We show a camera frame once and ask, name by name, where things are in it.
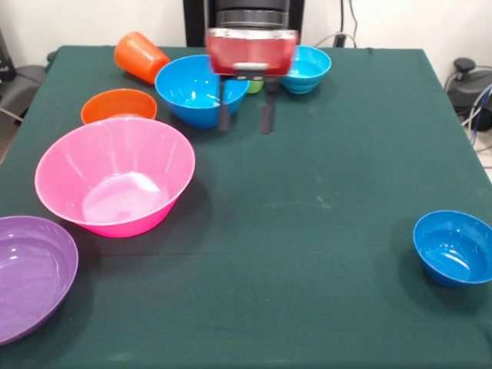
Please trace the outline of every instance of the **table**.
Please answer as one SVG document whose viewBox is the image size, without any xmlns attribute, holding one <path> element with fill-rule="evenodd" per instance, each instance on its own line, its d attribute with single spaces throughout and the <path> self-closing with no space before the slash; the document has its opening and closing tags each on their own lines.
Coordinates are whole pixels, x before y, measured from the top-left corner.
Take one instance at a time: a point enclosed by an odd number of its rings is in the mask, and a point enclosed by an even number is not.
<svg viewBox="0 0 492 369">
<path fill-rule="evenodd" d="M 0 348 L 0 367 L 489 368 L 490 286 L 441 288 L 413 249 L 428 211 L 492 221 L 490 182 L 425 54 L 327 52 L 315 91 L 281 91 L 271 135 L 262 93 L 228 133 L 187 128 L 160 101 L 195 147 L 194 179 L 156 229 L 107 239 L 42 207 L 35 166 L 92 95 L 158 96 L 111 47 L 61 48 L 0 168 L 0 215 L 55 219 L 81 263 L 59 311 Z"/>
</svg>

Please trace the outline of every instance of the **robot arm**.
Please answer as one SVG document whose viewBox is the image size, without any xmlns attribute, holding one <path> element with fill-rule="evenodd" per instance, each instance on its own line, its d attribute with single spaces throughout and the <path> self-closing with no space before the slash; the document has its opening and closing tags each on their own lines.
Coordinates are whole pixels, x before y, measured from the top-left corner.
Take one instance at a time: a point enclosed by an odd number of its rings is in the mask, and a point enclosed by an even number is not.
<svg viewBox="0 0 492 369">
<path fill-rule="evenodd" d="M 219 126 L 229 129 L 224 86 L 228 79 L 265 81 L 267 94 L 261 130 L 270 133 L 278 78 L 291 66 L 296 31 L 287 30 L 289 0 L 216 0 L 217 28 L 208 30 L 211 67 L 220 75 Z"/>
</svg>

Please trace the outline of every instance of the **bowl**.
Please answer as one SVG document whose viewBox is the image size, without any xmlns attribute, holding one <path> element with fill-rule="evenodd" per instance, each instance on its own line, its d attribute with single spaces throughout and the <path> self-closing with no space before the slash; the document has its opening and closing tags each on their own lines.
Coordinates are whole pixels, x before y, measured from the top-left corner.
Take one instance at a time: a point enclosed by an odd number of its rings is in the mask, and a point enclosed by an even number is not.
<svg viewBox="0 0 492 369">
<path fill-rule="evenodd" d="M 229 114 L 239 109 L 248 87 L 249 81 L 225 83 Z M 190 126 L 217 127 L 219 77 L 211 70 L 207 55 L 187 56 L 167 64 L 158 73 L 155 88 L 171 111 Z"/>
<path fill-rule="evenodd" d="M 57 140 L 42 156 L 35 189 L 53 214 L 113 238 L 160 223 L 194 172 L 189 141 L 145 118 L 110 118 Z"/>
<path fill-rule="evenodd" d="M 414 227 L 425 271 L 438 284 L 464 287 L 492 280 L 492 229 L 459 211 L 435 211 Z"/>
<path fill-rule="evenodd" d="M 68 232 L 28 216 L 0 218 L 0 344 L 33 332 L 63 302 L 77 273 Z"/>
<path fill-rule="evenodd" d="M 296 48 L 291 69 L 281 84 L 293 94 L 313 91 L 331 68 L 331 59 L 319 48 L 300 45 Z"/>
<path fill-rule="evenodd" d="M 156 114 L 157 103 L 149 94 L 131 88 L 118 88 L 90 98 L 82 107 L 80 116 L 86 125 L 117 117 L 155 119 Z"/>
</svg>

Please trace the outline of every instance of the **blue bowl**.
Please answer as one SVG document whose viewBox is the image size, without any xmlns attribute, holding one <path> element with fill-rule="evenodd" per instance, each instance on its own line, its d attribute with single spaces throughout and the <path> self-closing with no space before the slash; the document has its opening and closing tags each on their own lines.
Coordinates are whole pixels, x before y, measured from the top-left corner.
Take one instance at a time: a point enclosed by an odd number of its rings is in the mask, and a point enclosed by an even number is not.
<svg viewBox="0 0 492 369">
<path fill-rule="evenodd" d="M 219 77 L 210 67 L 207 55 L 180 58 L 167 64 L 155 78 L 155 88 L 168 107 L 183 121 L 196 128 L 218 125 Z M 249 87 L 249 81 L 227 81 L 225 103 L 235 113 Z"/>
<path fill-rule="evenodd" d="M 281 79 L 284 87 L 293 94 L 313 91 L 331 68 L 331 59 L 319 48 L 298 46 L 291 70 Z"/>
<path fill-rule="evenodd" d="M 435 211 L 414 227 L 415 249 L 438 284 L 464 287 L 492 280 L 492 228 L 459 211 Z"/>
</svg>

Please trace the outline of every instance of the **plastic cup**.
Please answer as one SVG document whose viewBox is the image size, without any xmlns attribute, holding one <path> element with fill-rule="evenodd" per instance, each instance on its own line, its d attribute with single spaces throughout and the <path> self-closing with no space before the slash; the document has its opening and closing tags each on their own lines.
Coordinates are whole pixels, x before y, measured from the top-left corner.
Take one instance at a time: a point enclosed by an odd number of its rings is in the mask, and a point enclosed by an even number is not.
<svg viewBox="0 0 492 369">
<path fill-rule="evenodd" d="M 256 94 L 263 88 L 264 81 L 251 81 L 248 88 L 248 94 Z"/>
<path fill-rule="evenodd" d="M 116 45 L 115 63 L 153 85 L 155 76 L 169 63 L 169 58 L 141 33 L 131 32 Z"/>
<path fill-rule="evenodd" d="M 130 88 L 104 91 L 90 98 L 82 107 L 81 120 L 85 125 L 117 117 L 155 119 L 157 103 L 145 92 Z"/>
</svg>

